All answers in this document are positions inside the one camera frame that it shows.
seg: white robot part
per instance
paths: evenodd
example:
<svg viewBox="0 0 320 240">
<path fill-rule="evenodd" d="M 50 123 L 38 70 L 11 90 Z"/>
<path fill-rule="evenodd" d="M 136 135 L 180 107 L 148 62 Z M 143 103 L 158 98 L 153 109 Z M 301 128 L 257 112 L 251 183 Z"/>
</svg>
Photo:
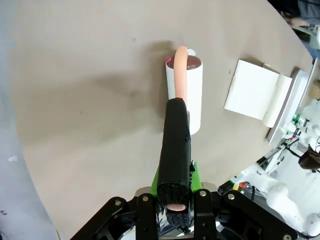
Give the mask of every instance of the white robot part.
<svg viewBox="0 0 320 240">
<path fill-rule="evenodd" d="M 318 124 L 312 125 L 313 134 L 316 136 L 320 136 L 320 126 Z"/>
<path fill-rule="evenodd" d="M 255 186 L 265 196 L 268 206 L 278 212 L 286 224 L 311 237 L 320 234 L 320 217 L 316 213 L 303 217 L 298 206 L 289 199 L 288 187 L 284 183 L 270 177 L 256 164 L 241 173 L 243 177 L 235 184 L 248 182 Z"/>
</svg>

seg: white paper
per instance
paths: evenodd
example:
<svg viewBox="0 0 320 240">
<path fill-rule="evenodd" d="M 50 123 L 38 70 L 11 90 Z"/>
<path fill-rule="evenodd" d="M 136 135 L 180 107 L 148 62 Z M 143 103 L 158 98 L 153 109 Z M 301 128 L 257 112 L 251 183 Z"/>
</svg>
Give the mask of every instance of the white paper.
<svg viewBox="0 0 320 240">
<path fill-rule="evenodd" d="M 224 108 L 262 120 L 272 128 L 291 81 L 290 77 L 280 77 L 276 72 L 239 60 Z"/>
</svg>

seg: gray floor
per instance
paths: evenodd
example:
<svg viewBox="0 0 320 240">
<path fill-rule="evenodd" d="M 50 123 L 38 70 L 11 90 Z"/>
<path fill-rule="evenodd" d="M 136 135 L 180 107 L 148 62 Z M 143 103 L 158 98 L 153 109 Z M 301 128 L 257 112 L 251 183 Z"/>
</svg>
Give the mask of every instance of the gray floor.
<svg viewBox="0 0 320 240">
<path fill-rule="evenodd" d="M 7 22 L 14 1 L 0 0 L 0 234 L 4 240 L 57 240 L 29 175 L 8 91 Z"/>
</svg>

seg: screw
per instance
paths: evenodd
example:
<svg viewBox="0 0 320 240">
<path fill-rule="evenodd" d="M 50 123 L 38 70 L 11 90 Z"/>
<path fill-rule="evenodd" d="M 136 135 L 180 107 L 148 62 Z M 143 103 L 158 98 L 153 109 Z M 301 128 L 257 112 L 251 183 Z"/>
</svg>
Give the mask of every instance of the screw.
<svg viewBox="0 0 320 240">
<path fill-rule="evenodd" d="M 283 236 L 283 240 L 291 240 L 291 239 L 292 239 L 292 237 L 288 234 Z"/>
<path fill-rule="evenodd" d="M 203 191 L 203 190 L 200 191 L 200 196 L 201 196 L 201 197 L 204 197 L 205 195 L 207 195 L 207 192 L 206 192 L 206 191 Z"/>
<path fill-rule="evenodd" d="M 230 199 L 230 200 L 235 199 L 235 195 L 233 195 L 233 194 L 229 194 L 229 195 L 228 195 L 228 199 Z"/>
</svg>

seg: cable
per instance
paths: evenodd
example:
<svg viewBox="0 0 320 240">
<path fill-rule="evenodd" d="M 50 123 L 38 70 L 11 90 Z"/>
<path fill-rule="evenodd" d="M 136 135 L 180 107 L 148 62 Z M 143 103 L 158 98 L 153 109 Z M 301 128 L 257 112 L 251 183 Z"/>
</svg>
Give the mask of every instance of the cable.
<svg viewBox="0 0 320 240">
<path fill-rule="evenodd" d="M 297 158 L 301 158 L 301 156 L 299 156 L 298 154 L 296 154 L 294 151 L 292 151 L 291 149 L 290 149 L 290 147 L 292 146 L 292 144 L 294 144 L 294 143 L 296 143 L 296 142 L 298 142 L 299 141 L 299 138 L 297 138 L 296 140 L 294 140 L 293 142 L 291 142 L 290 144 L 288 144 L 287 146 L 285 146 L 285 149 L 288 149 L 288 151 L 293 155 L 293 156 L 295 156 L 295 157 L 297 157 Z"/>
<path fill-rule="evenodd" d="M 227 238 L 221 232 L 219 232 L 218 230 L 216 231 L 216 237 L 219 240 L 227 240 Z"/>
<path fill-rule="evenodd" d="M 316 144 L 320 144 L 319 139 L 320 139 L 320 136 L 317 138 Z"/>
<path fill-rule="evenodd" d="M 8 236 L 3 231 L 0 231 L 0 234 L 4 235 L 6 237 L 6 240 L 9 240 Z"/>
<path fill-rule="evenodd" d="M 255 200 L 255 195 L 256 195 L 256 187 L 252 186 L 252 195 L 251 195 L 251 200 L 254 201 Z"/>
</svg>

